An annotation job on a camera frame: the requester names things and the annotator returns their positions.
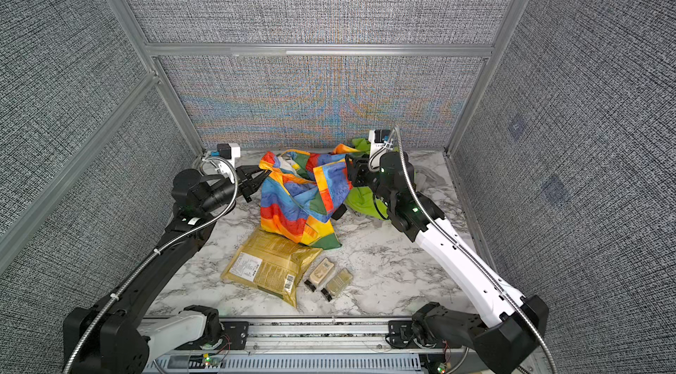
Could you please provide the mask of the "rainbow coloured cloth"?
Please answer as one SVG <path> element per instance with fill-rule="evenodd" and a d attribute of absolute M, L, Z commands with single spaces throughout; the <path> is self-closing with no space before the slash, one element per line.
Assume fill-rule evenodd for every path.
<path fill-rule="evenodd" d="M 328 153 L 267 152 L 259 163 L 269 173 L 261 188 L 261 228 L 307 247 L 340 248 L 332 216 L 353 188 L 346 158 L 359 153 L 345 144 Z"/>

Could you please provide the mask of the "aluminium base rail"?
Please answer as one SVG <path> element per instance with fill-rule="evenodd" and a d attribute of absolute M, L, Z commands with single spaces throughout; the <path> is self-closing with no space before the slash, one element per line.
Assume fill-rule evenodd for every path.
<path fill-rule="evenodd" d="M 224 350 L 219 337 L 214 345 L 193 342 L 162 356 L 199 355 L 204 358 L 230 354 L 417 354 L 422 373 L 495 373 L 475 351 L 444 342 L 420 345 L 413 339 L 412 319 L 394 318 L 223 318 L 220 322 L 244 321 L 249 324 L 244 349 Z M 540 373 L 531 356 L 511 373 Z"/>

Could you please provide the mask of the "small gold packet right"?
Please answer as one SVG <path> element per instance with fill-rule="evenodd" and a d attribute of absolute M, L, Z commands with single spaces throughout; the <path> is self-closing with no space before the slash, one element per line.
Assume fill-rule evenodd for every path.
<path fill-rule="evenodd" d="M 354 276 L 347 268 L 343 268 L 320 291 L 328 302 L 336 299 L 353 281 Z"/>

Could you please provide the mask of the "small gold packet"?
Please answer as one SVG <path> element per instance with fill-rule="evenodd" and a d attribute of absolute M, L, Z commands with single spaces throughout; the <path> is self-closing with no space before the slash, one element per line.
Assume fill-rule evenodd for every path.
<path fill-rule="evenodd" d="M 353 281 L 354 276 L 347 268 L 343 268 L 320 291 L 328 302 L 336 299 Z"/>
<path fill-rule="evenodd" d="M 317 291 L 318 287 L 328 278 L 336 265 L 329 259 L 324 258 L 317 267 L 308 275 L 304 285 L 312 292 Z"/>

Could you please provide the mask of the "black cloth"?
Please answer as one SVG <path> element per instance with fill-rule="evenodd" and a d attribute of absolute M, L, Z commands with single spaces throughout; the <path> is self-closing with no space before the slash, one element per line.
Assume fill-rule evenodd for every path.
<path fill-rule="evenodd" d="M 338 220 L 340 220 L 340 219 L 344 216 L 344 214 L 345 214 L 346 212 L 347 212 L 347 206 L 346 206 L 345 204 L 342 204 L 341 206 L 339 206 L 339 207 L 334 211 L 334 213 L 332 214 L 331 218 L 332 218 L 333 220 L 338 221 Z"/>

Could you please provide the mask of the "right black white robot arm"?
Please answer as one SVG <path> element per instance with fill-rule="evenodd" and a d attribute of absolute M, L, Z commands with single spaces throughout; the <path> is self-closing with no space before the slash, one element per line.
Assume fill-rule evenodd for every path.
<path fill-rule="evenodd" d="M 428 303 L 411 318 L 415 342 L 471 349 L 495 373 L 518 370 L 543 347 L 547 305 L 537 296 L 526 298 L 468 247 L 440 207 L 417 191 L 406 154 L 389 151 L 377 167 L 368 157 L 347 157 L 346 166 L 351 185 L 368 187 L 383 201 L 395 229 L 427 252 L 475 308 L 458 312 Z"/>

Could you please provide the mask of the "neon green shirt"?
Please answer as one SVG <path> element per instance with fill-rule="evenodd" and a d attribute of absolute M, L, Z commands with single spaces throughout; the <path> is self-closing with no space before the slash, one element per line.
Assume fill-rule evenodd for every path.
<path fill-rule="evenodd" d="M 370 157 L 370 149 L 357 157 L 368 157 L 369 168 L 383 171 L 385 179 L 379 187 L 354 187 L 346 204 L 366 215 L 391 220 L 406 228 L 412 226 L 419 208 L 414 199 L 415 169 L 408 156 L 401 156 L 393 145 L 392 150 L 376 157 Z"/>

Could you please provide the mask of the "grey white cloth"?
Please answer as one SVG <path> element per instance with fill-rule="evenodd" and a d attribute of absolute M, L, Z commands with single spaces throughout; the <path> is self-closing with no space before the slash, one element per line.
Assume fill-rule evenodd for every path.
<path fill-rule="evenodd" d="M 447 181 L 445 178 L 433 169 L 424 166 L 415 168 L 415 185 L 418 191 L 426 191 L 431 188 L 445 187 Z"/>

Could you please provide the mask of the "small gold packet left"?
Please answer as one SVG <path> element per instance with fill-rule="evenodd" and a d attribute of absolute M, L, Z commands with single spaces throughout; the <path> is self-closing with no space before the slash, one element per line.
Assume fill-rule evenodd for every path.
<path fill-rule="evenodd" d="M 329 259 L 324 258 L 317 267 L 308 275 L 304 285 L 312 292 L 317 291 L 318 287 L 328 278 L 336 265 Z"/>

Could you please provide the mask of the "gold snack bag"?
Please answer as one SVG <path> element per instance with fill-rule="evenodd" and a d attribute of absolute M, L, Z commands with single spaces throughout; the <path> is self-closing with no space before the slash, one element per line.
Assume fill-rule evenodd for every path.
<path fill-rule="evenodd" d="M 220 278 L 258 289 L 296 308 L 299 283 L 322 253 L 320 248 L 256 229 L 238 248 Z"/>

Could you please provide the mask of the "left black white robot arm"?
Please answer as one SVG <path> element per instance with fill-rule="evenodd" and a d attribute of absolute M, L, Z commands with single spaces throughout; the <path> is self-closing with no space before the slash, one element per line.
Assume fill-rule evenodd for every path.
<path fill-rule="evenodd" d="M 140 373 L 186 343 L 218 340 L 217 313 L 201 306 L 145 331 L 140 326 L 160 291 L 206 245 L 220 217 L 234 210 L 239 197 L 250 201 L 269 177 L 257 166 L 224 164 L 224 174 L 186 169 L 174 177 L 173 218 L 158 244 L 107 296 L 64 320 L 63 372 Z"/>

